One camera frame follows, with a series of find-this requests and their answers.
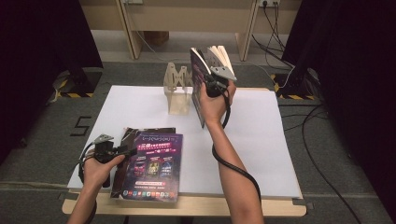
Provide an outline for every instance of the gray carpet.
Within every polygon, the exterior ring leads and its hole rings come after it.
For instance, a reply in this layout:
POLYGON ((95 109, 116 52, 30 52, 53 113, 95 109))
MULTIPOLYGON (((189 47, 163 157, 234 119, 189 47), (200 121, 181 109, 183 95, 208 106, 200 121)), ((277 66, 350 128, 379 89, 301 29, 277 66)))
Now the gray carpet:
MULTIPOLYGON (((105 63, 104 66, 92 98, 59 98, 45 107, 26 136, 27 147, 13 149, 1 165, 0 224, 65 223, 67 215, 63 214, 63 201, 58 198, 67 192, 65 186, 111 85, 161 86, 167 64, 105 63), (80 117, 86 118, 79 125, 89 127, 85 134, 84 128, 75 128, 80 117)), ((270 74, 276 71, 268 69, 270 74)), ((274 89, 271 79, 257 66, 238 65, 234 71, 238 87, 274 89)), ((315 169, 304 148, 299 125, 320 101, 279 99, 278 102, 282 116, 292 115, 283 118, 283 125, 285 130, 291 128, 285 135, 308 213, 304 217, 267 217, 266 223, 356 223, 315 169)), ((363 171, 348 157, 347 148, 325 107, 316 113, 319 114, 306 123, 304 133, 309 153, 321 172, 345 197, 362 223, 392 223, 363 171)), ((97 216, 93 223, 122 222, 123 217, 97 216)), ((194 223, 230 223, 230 220, 198 217, 194 223)))

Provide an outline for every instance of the white paper sheet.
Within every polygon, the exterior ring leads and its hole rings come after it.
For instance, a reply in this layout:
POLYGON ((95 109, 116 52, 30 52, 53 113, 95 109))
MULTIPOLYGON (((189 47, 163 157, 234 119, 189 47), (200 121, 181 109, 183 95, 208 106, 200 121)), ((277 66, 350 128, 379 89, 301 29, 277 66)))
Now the white paper sheet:
MULTIPOLYGON (((163 87, 113 86, 87 145, 105 133, 117 147, 127 127, 176 127, 184 135, 180 193, 222 194, 209 132, 201 128, 192 102, 190 107, 187 116, 169 115, 163 87)), ((300 197, 274 92, 238 89, 225 130, 262 196, 300 197)), ((82 188, 78 169, 68 187, 82 188)))

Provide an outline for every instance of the human hand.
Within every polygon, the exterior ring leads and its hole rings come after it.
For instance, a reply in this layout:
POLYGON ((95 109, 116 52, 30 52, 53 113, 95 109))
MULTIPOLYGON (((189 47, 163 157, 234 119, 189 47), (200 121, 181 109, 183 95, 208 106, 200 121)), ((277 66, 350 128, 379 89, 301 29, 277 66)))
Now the human hand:
MULTIPOLYGON (((230 105, 233 103, 233 96, 236 92, 236 87, 231 80, 229 80, 228 91, 224 94, 228 97, 230 105)), ((218 97, 209 97, 206 94, 206 85, 201 86, 200 92, 201 113, 205 118, 206 125, 211 123, 220 123, 221 117, 226 111, 226 104, 222 95, 218 97)))
POLYGON ((84 187, 99 190, 107 180, 111 169, 124 160, 120 155, 107 163, 100 163, 95 158, 89 158, 84 162, 84 187))

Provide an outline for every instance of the black curtain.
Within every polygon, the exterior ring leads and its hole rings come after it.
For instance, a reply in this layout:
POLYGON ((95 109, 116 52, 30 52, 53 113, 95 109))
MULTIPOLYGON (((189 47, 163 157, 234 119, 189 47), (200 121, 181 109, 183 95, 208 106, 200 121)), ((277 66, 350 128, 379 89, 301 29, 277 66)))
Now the black curtain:
POLYGON ((0 1, 0 162, 23 138, 65 70, 103 67, 78 0, 0 1))
POLYGON ((303 70, 318 72, 325 104, 350 154, 396 222, 395 42, 394 0, 303 0, 283 59, 305 60, 303 70), (316 35, 318 18, 337 4, 332 22, 316 35), (319 44, 304 57, 312 48, 308 40, 319 44))

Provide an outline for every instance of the wrist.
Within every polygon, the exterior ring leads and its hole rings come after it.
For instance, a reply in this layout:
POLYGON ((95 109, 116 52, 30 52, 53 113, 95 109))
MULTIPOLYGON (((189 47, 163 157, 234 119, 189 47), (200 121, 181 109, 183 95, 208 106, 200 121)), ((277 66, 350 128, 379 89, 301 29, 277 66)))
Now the wrist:
POLYGON ((206 123, 207 129, 209 129, 209 130, 210 129, 217 129, 217 128, 221 128, 222 129, 221 122, 218 119, 206 120, 205 123, 206 123))
POLYGON ((102 185, 86 183, 83 185, 82 190, 97 193, 102 188, 102 185))

